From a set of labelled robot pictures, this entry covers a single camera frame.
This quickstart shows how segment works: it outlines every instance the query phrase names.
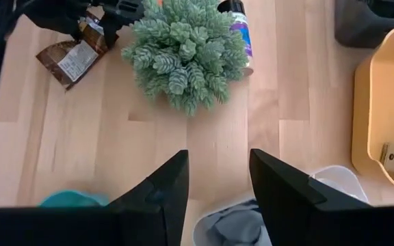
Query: black object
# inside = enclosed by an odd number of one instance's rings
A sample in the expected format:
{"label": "black object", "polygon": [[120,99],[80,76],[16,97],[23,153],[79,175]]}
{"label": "black object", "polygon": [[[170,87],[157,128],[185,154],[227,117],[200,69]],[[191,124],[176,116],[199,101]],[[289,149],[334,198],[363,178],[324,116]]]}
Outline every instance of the black object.
{"label": "black object", "polygon": [[335,0],[334,21],[340,44],[376,48],[394,29],[394,0]]}
{"label": "black object", "polygon": [[86,15],[91,6],[103,7],[104,15],[99,25],[103,27],[107,47],[116,41],[116,32],[123,25],[144,17],[142,0],[30,0],[31,4],[23,11],[31,21],[42,28],[70,34],[74,39],[81,38],[78,20]]}
{"label": "black object", "polygon": [[104,208],[0,208],[0,245],[179,246],[188,187],[182,150]]}
{"label": "black object", "polygon": [[250,175],[273,246],[394,245],[394,206],[373,208],[262,150]]}
{"label": "black object", "polygon": [[246,11],[244,10],[244,4],[240,0],[225,0],[218,5],[217,10],[219,12],[232,11],[246,14]]}

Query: brown packet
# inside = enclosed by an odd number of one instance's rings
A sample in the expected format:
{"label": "brown packet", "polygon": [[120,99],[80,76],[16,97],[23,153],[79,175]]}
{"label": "brown packet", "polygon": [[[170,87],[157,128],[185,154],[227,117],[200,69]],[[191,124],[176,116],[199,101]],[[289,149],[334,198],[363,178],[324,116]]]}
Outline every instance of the brown packet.
{"label": "brown packet", "polygon": [[66,90],[76,85],[109,50],[99,22],[95,15],[86,12],[86,17],[80,18],[79,21],[82,32],[80,42],[74,40],[59,42],[48,46],[36,55],[39,62]]}

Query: purple label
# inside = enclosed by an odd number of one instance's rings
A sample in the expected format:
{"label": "purple label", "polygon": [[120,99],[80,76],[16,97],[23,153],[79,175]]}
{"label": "purple label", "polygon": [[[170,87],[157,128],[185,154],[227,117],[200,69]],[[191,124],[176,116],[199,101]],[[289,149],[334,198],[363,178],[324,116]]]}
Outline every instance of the purple label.
{"label": "purple label", "polygon": [[250,43],[250,35],[249,28],[246,23],[235,21],[235,23],[231,26],[231,30],[239,30],[243,36],[244,42],[246,42],[246,54],[250,57],[253,57],[252,54],[252,45]]}

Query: succulent plant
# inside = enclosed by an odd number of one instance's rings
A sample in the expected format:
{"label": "succulent plant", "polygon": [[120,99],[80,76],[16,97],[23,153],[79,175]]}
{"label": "succulent plant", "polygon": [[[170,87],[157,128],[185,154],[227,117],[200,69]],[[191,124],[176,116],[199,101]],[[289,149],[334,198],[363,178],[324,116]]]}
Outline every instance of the succulent plant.
{"label": "succulent plant", "polygon": [[144,18],[132,26],[135,42],[122,50],[135,80],[151,100],[165,93],[170,105],[194,115],[226,103],[228,83],[243,76],[248,62],[230,12],[218,0],[143,0]]}

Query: gray cloth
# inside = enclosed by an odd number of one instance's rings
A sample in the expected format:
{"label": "gray cloth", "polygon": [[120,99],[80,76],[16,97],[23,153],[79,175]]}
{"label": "gray cloth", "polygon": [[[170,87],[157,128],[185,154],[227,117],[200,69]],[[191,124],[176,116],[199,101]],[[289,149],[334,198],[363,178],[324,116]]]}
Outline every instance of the gray cloth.
{"label": "gray cloth", "polygon": [[271,246],[258,205],[252,200],[206,218],[207,236],[222,246]]}

